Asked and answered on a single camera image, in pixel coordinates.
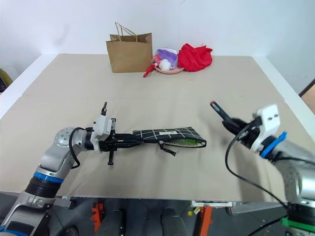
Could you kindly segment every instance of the red handle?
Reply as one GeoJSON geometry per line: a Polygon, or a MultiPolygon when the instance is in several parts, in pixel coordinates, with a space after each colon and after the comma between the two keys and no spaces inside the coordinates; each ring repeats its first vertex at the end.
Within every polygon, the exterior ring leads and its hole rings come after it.
{"type": "Polygon", "coordinates": [[[158,64],[154,63],[153,65],[150,65],[148,69],[146,70],[146,73],[144,73],[143,77],[147,77],[157,66],[158,64]]]}

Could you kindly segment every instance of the black and white checkered pouch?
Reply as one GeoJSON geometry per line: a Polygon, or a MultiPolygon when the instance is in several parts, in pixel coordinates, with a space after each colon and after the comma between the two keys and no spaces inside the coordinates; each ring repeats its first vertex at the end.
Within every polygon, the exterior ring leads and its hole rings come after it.
{"type": "Polygon", "coordinates": [[[132,134],[143,138],[145,143],[159,144],[162,150],[174,156],[176,155],[176,152],[166,149],[164,145],[182,148],[204,148],[207,144],[207,141],[203,139],[192,127],[134,130],[132,134]]]}

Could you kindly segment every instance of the paper bag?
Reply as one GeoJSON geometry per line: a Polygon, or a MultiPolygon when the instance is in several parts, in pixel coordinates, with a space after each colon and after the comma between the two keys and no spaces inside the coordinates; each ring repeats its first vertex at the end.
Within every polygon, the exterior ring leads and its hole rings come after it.
{"type": "Polygon", "coordinates": [[[112,71],[145,72],[152,60],[152,34],[136,35],[117,22],[115,24],[118,34],[111,34],[111,41],[106,42],[112,71]],[[130,35],[123,35],[123,30],[130,35]]]}

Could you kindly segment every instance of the green part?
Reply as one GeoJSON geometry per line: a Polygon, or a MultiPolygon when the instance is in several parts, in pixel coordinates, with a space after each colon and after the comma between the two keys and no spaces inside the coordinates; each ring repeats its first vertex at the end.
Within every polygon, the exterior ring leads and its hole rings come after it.
{"type": "Polygon", "coordinates": [[[284,217],[281,219],[281,224],[287,227],[298,228],[298,229],[309,231],[309,232],[315,232],[314,225],[308,225],[308,224],[303,224],[303,223],[295,222],[292,220],[288,220],[287,217],[284,217]]]}
{"type": "Polygon", "coordinates": [[[191,146],[197,147],[197,146],[202,145],[198,140],[194,140],[194,139],[177,139],[177,140],[168,141],[166,143],[171,144],[171,145],[183,146],[183,147],[191,147],[191,146]]]}
{"type": "Polygon", "coordinates": [[[0,78],[4,82],[5,86],[9,87],[9,85],[12,83],[12,79],[10,76],[0,68],[0,78]]]}

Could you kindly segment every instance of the cardboard sheet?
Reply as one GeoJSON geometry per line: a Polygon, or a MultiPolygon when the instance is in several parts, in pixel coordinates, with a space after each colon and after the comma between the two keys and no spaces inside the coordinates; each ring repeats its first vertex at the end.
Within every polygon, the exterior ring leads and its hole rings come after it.
{"type": "MultiPolygon", "coordinates": [[[[245,121],[257,108],[277,103],[280,131],[315,151],[298,119],[250,57],[214,57],[213,65],[200,72],[155,71],[143,79],[142,73],[112,73],[105,55],[59,55],[1,119],[0,190],[25,189],[55,134],[68,126],[91,126],[107,101],[108,116],[117,119],[117,133],[192,126],[207,147],[174,147],[179,153],[173,157],[158,145],[145,144],[116,152],[112,167],[107,166],[108,153],[83,152],[78,156],[82,166],[70,172],[59,195],[273,201],[225,168],[224,153],[233,135],[210,108],[211,100],[245,121]]],[[[240,144],[230,153],[230,165],[284,199],[280,173],[240,144]]]]}

